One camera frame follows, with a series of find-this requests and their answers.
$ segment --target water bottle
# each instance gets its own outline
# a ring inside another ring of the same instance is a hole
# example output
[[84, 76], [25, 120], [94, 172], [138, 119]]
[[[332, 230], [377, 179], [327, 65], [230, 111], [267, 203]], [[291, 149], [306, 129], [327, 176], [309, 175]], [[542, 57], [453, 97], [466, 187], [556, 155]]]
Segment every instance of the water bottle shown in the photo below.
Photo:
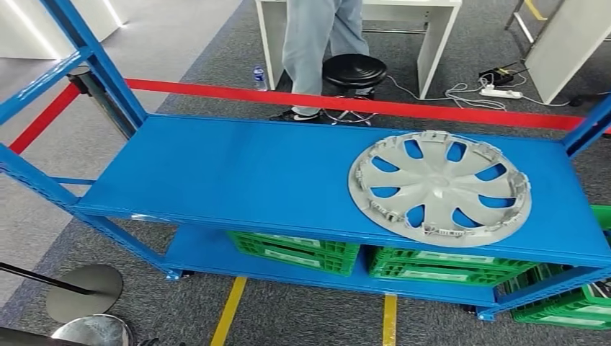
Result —
[[252, 70], [254, 77], [254, 88], [260, 92], [267, 91], [267, 82], [265, 81], [265, 70], [261, 66], [255, 66]]

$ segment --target retractable belt barrier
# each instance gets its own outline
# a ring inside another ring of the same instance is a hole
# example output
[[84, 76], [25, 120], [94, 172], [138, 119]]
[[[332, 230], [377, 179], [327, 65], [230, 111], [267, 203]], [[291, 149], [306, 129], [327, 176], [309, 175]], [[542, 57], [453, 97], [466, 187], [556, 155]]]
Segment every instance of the retractable belt barrier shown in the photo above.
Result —
[[[300, 105], [320, 107], [327, 110], [351, 110], [355, 112], [380, 113], [396, 117], [412, 117], [478, 123], [521, 128], [546, 128], [551, 130], [572, 130], [581, 117], [571, 115], [547, 115], [538, 113], [502, 112], [498, 110], [474, 110], [469, 108], [413, 105], [408, 103], [367, 101], [327, 96], [291, 94], [287, 92], [260, 92], [226, 86], [186, 84], [171, 81], [149, 81], [126, 79], [132, 89], [151, 92], [167, 92], [235, 101], [267, 103], [271, 105]], [[79, 95], [79, 90], [69, 84], [9, 146], [15, 153], [22, 153]]]

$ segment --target light blue jeans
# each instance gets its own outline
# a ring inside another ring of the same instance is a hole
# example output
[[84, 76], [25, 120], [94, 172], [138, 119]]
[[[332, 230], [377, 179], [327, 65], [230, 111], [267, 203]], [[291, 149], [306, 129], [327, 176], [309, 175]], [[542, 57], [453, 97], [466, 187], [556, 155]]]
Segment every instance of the light blue jeans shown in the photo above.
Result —
[[[287, 0], [287, 30], [282, 64], [296, 94], [320, 95], [322, 64], [327, 43], [331, 54], [369, 55], [362, 37], [362, 0]], [[370, 89], [359, 90], [364, 94]], [[295, 106], [301, 115], [320, 109]]]

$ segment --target yellow floor line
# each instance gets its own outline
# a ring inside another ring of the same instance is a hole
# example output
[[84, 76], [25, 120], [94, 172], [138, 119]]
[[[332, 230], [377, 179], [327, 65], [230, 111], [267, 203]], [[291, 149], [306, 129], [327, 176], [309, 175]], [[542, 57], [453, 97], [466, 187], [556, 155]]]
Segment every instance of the yellow floor line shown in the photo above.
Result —
[[537, 7], [535, 7], [535, 5], [532, 3], [532, 0], [525, 0], [524, 3], [530, 10], [530, 13], [532, 13], [532, 15], [535, 16], [537, 20], [548, 20], [547, 18], [541, 15], [541, 12], [539, 12]]
[[382, 326], [382, 346], [395, 346], [397, 343], [397, 296], [384, 297], [384, 325]]
[[212, 342], [210, 342], [210, 346], [223, 346], [225, 344], [225, 339], [229, 333], [229, 328], [231, 327], [233, 317], [236, 315], [236, 310], [240, 304], [240, 298], [244, 292], [245, 285], [246, 278], [240, 276], [234, 280], [233, 287], [231, 287], [231, 292], [229, 292], [229, 297], [227, 297], [227, 301], [225, 302], [225, 308], [223, 309], [223, 313], [220, 315], [220, 319], [218, 320], [218, 325], [214, 331], [214, 336], [212, 338]]

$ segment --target black shoe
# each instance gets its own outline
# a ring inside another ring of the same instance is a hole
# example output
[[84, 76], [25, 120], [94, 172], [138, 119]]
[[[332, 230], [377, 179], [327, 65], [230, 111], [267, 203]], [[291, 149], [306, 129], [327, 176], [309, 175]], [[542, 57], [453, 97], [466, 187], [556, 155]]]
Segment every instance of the black shoe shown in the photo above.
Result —
[[364, 97], [365, 99], [369, 99], [371, 101], [375, 100], [375, 89], [371, 89], [367, 94], [359, 95], [356, 94], [356, 97]]
[[293, 112], [293, 110], [287, 110], [279, 115], [273, 115], [272, 117], [269, 117], [269, 119], [273, 121], [296, 121], [298, 123], [309, 123], [314, 120], [317, 120], [320, 116], [320, 111], [318, 111], [314, 115], [301, 115], [296, 112]]

